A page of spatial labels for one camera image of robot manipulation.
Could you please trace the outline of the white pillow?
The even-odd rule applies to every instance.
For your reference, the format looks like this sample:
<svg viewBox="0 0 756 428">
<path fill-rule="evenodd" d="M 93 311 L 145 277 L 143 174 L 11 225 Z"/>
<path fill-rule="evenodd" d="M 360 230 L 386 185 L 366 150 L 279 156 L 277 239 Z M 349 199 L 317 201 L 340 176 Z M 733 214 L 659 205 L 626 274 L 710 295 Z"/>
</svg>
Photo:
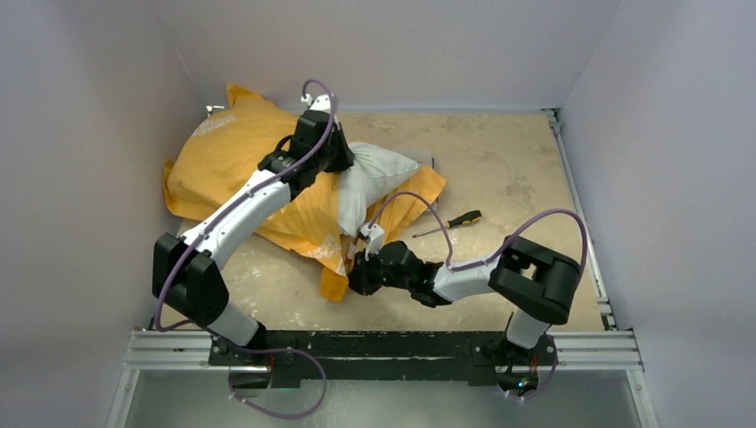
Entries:
<svg viewBox="0 0 756 428">
<path fill-rule="evenodd" d="M 367 209 L 412 177 L 420 164 L 375 144 L 348 144 L 354 163 L 339 174 L 337 225 L 341 235 L 356 236 Z"/>
</svg>

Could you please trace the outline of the orange Mickey Mouse pillowcase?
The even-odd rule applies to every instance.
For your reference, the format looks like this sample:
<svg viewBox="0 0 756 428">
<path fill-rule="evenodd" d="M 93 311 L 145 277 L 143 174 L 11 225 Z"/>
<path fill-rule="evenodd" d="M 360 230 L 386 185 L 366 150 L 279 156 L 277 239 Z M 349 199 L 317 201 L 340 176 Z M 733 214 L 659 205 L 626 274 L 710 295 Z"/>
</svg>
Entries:
<svg viewBox="0 0 756 428">
<path fill-rule="evenodd" d="M 248 181 L 259 162 L 291 134 L 297 116 L 251 90 L 226 86 L 228 107 L 205 119 L 186 141 L 176 162 L 166 162 L 163 187 L 168 210 L 203 221 Z M 293 202 L 268 218 L 257 234 L 323 265 L 322 297 L 339 301 L 348 289 L 350 254 L 337 225 L 339 173 L 321 173 Z M 435 202 L 446 180 L 427 165 L 367 209 L 394 241 Z"/>
</svg>

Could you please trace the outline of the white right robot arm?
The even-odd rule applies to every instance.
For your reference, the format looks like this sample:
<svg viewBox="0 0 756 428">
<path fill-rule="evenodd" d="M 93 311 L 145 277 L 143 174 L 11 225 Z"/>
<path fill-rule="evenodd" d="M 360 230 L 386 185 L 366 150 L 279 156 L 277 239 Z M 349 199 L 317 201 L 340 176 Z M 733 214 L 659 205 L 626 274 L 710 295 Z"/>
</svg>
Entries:
<svg viewBox="0 0 756 428">
<path fill-rule="evenodd" d="M 581 276 L 575 259 L 517 237 L 491 262 L 479 258 L 466 269 L 423 261 L 405 243 L 388 243 L 377 252 L 359 252 L 348 281 L 365 296 L 383 287 L 405 290 L 429 308 L 495 292 L 516 307 L 500 349 L 507 360 L 521 363 L 549 327 L 567 323 Z"/>
</svg>

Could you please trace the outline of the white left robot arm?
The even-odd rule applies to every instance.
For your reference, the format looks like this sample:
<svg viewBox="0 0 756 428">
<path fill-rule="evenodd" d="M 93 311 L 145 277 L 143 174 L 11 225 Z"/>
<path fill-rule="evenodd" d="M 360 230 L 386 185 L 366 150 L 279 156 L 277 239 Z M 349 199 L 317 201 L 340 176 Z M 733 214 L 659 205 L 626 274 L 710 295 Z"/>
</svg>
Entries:
<svg viewBox="0 0 756 428">
<path fill-rule="evenodd" d="M 218 210 L 181 236 L 162 235 L 154 245 L 152 293 L 158 303 L 154 326 L 169 306 L 195 324 L 231 343 L 245 365 L 265 356 L 267 329 L 230 300 L 221 270 L 238 247 L 268 218 L 289 205 L 323 173 L 340 173 L 353 164 L 335 108 L 311 107 L 259 163 L 248 181 Z"/>
</svg>

